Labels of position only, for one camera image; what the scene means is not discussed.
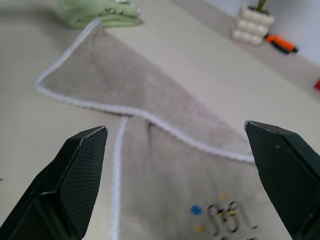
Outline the white bubble plant pot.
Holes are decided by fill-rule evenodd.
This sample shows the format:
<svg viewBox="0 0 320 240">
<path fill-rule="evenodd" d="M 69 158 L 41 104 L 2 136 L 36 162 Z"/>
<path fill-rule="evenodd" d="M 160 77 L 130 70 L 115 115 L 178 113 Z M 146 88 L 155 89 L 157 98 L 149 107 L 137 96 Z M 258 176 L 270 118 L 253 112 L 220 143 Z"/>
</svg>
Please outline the white bubble plant pot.
<svg viewBox="0 0 320 240">
<path fill-rule="evenodd" d="M 259 46 L 274 21 L 275 17 L 267 10 L 260 12 L 253 5 L 243 3 L 231 27 L 231 37 L 236 41 Z"/>
</svg>

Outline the beige towel with white trim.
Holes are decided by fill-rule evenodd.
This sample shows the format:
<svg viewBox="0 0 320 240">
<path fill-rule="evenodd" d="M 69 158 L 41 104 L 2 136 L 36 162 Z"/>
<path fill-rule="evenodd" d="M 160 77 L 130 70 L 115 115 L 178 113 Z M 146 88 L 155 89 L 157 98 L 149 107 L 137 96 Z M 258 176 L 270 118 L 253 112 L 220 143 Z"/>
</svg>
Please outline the beige towel with white trim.
<svg viewBox="0 0 320 240">
<path fill-rule="evenodd" d="M 291 240 L 249 141 L 99 21 L 35 87 L 120 118 L 109 240 Z"/>
</svg>

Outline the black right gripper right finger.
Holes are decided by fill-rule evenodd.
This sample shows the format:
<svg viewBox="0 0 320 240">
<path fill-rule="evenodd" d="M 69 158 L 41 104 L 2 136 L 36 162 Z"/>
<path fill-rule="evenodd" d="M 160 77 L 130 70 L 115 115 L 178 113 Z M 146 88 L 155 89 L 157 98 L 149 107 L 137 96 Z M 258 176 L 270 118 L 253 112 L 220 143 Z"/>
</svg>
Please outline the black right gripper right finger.
<svg viewBox="0 0 320 240">
<path fill-rule="evenodd" d="M 297 133 L 246 121 L 260 181 L 292 240 L 320 240 L 320 155 Z"/>
</svg>

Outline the green towel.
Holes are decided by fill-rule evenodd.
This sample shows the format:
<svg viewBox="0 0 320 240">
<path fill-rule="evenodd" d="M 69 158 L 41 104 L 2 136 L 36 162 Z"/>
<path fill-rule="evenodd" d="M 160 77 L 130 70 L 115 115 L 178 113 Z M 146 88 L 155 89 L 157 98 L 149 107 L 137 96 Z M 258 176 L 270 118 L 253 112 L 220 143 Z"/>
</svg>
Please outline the green towel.
<svg viewBox="0 0 320 240">
<path fill-rule="evenodd" d="M 130 0 L 56 0 L 65 22 L 82 29 L 99 19 L 105 28 L 134 27 L 141 23 L 140 9 Z"/>
</svg>

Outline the orange and black hand tool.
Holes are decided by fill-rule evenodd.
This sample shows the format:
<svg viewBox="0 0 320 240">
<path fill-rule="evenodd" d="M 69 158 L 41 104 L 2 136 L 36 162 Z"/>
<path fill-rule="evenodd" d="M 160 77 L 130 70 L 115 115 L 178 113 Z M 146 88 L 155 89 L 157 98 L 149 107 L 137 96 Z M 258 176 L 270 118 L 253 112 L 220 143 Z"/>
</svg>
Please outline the orange and black hand tool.
<svg viewBox="0 0 320 240">
<path fill-rule="evenodd" d="M 295 44 L 281 38 L 279 35 L 266 34 L 264 40 L 269 42 L 283 54 L 289 55 L 291 53 L 297 54 L 299 52 L 299 48 Z"/>
</svg>

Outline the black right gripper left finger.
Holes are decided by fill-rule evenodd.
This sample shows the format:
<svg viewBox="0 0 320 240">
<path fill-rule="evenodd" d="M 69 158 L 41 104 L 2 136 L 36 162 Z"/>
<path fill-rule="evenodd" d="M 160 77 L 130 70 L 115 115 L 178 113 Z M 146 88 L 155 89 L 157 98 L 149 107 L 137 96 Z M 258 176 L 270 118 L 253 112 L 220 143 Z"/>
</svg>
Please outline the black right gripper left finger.
<svg viewBox="0 0 320 240">
<path fill-rule="evenodd" d="M 0 227 L 0 240 L 82 240 L 98 196 L 108 128 L 68 138 Z"/>
</svg>

